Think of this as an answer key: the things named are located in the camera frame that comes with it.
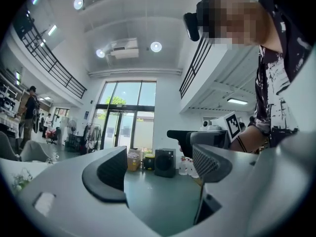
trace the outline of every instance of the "white table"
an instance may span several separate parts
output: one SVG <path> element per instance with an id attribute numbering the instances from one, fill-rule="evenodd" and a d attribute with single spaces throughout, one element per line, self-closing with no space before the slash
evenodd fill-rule
<path id="1" fill-rule="evenodd" d="M 16 139 L 19 138 L 19 123 L 20 123 L 20 120 L 18 118 L 10 118 L 5 113 L 0 113 L 0 123 L 6 125 L 11 130 L 13 130 Z"/>
<path id="2" fill-rule="evenodd" d="M 28 170 L 34 179 L 37 175 L 50 166 L 52 166 L 52 164 L 46 162 L 23 162 L 0 158 L 1 174 L 3 175 L 4 180 L 7 182 L 7 185 L 11 190 L 12 184 L 14 183 L 14 176 L 19 174 L 26 176 Z"/>

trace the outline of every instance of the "black and white patterned shirt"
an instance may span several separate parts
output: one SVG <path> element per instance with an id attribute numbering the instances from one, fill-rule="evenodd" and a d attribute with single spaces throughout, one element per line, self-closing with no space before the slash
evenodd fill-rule
<path id="1" fill-rule="evenodd" d="M 284 10 L 282 2 L 259 0 L 273 18 L 283 50 L 283 53 L 277 53 L 259 47 L 255 126 L 269 137 L 271 147 L 298 131 L 298 124 L 281 92 L 288 88 L 299 73 L 312 48 Z"/>

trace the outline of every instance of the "gray chair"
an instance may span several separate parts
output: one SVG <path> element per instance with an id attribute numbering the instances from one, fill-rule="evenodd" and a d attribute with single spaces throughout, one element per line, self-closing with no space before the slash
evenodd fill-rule
<path id="1" fill-rule="evenodd" d="M 0 131 L 0 158 L 7 160 L 19 160 L 19 156 L 13 151 L 8 136 Z"/>
<path id="2" fill-rule="evenodd" d="M 54 154 L 51 152 L 47 152 L 47 149 L 44 150 L 41 143 L 36 141 L 27 141 L 25 144 L 23 151 L 20 154 L 21 161 L 42 161 L 46 162 L 47 159 L 52 159 Z"/>

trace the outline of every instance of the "tree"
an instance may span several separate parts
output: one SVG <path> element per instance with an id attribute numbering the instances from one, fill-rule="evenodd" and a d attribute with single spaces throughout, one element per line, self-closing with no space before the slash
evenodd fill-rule
<path id="1" fill-rule="evenodd" d="M 105 100 L 105 104 L 108 105 L 110 103 L 110 100 L 111 100 L 111 97 L 108 97 L 106 100 Z M 120 97 L 113 97 L 113 100 L 112 100 L 112 105 L 125 105 L 126 104 L 126 100 L 120 98 Z M 103 110 L 104 113 L 99 115 L 98 119 L 105 119 L 106 117 L 106 110 Z"/>
<path id="2" fill-rule="evenodd" d="M 106 100 L 105 100 L 105 104 L 108 105 L 110 103 L 110 100 L 111 100 L 111 97 L 108 97 Z M 126 104 L 126 100 L 120 98 L 120 97 L 113 97 L 113 100 L 112 100 L 112 105 L 125 105 Z"/>

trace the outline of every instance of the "person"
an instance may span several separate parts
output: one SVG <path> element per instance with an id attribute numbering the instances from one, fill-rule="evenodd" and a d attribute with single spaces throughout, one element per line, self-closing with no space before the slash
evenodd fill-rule
<path id="1" fill-rule="evenodd" d="M 239 122 L 239 126 L 242 132 L 244 132 L 246 130 L 246 126 L 244 122 Z"/>
<path id="2" fill-rule="evenodd" d="M 50 120 L 51 114 L 49 113 L 47 115 L 47 117 L 45 118 L 45 122 L 44 122 L 44 128 L 43 128 L 43 134 L 42 134 L 42 138 L 46 139 L 46 131 L 47 128 L 51 125 L 51 120 Z"/>
<path id="3" fill-rule="evenodd" d="M 35 95 L 36 88 L 31 86 L 28 92 L 30 97 L 21 112 L 18 113 L 19 116 L 24 115 L 24 133 L 20 148 L 24 148 L 25 143 L 31 139 L 34 120 L 37 118 L 40 109 L 39 101 Z"/>
<path id="4" fill-rule="evenodd" d="M 248 127 L 251 126 L 251 125 L 255 125 L 255 117 L 254 117 L 254 116 L 251 116 L 251 117 L 249 118 Z"/>
<path id="5" fill-rule="evenodd" d="M 41 118 L 40 118 L 40 124 L 39 124 L 39 131 L 40 131 L 40 132 L 43 132 L 44 122 L 45 122 L 44 113 L 42 113 L 42 114 L 41 114 Z"/>
<path id="6" fill-rule="evenodd" d="M 231 150 L 252 152 L 269 139 L 275 147 L 298 131 L 282 92 L 295 79 L 312 48 L 302 22 L 295 20 L 285 0 L 202 0 L 197 24 L 207 37 L 232 44 L 258 45 L 254 125 L 232 142 Z"/>

